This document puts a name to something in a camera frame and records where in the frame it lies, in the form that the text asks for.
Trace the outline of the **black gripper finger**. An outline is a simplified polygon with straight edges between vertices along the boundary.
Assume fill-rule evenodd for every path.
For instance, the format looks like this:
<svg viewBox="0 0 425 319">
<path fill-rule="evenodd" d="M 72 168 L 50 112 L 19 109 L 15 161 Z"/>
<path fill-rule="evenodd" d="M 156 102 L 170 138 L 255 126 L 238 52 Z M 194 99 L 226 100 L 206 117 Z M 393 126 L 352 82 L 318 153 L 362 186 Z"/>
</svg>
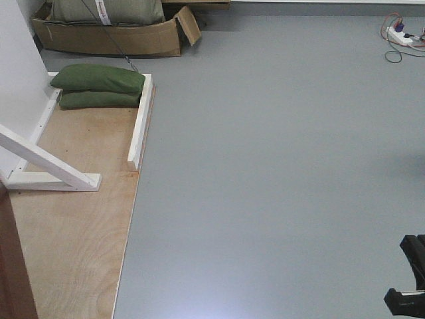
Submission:
<svg viewBox="0 0 425 319">
<path fill-rule="evenodd" d="M 424 235 L 405 235 L 400 248 L 411 266 L 416 290 L 424 290 Z"/>
<path fill-rule="evenodd" d="M 424 291 L 399 292 L 390 288 L 384 302 L 393 316 L 423 316 Z"/>
</svg>

